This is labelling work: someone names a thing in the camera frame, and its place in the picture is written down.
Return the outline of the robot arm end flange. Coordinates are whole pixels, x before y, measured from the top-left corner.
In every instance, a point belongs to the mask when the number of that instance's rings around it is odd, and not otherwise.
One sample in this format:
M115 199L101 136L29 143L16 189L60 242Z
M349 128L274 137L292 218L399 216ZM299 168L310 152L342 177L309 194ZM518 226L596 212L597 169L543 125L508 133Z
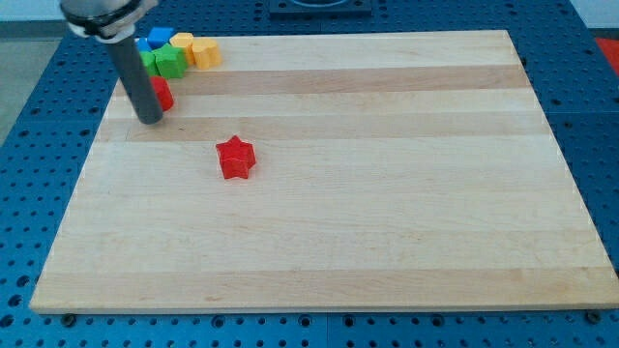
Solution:
M158 0L61 0L60 11L71 31L116 44L132 36L136 23L159 5Z

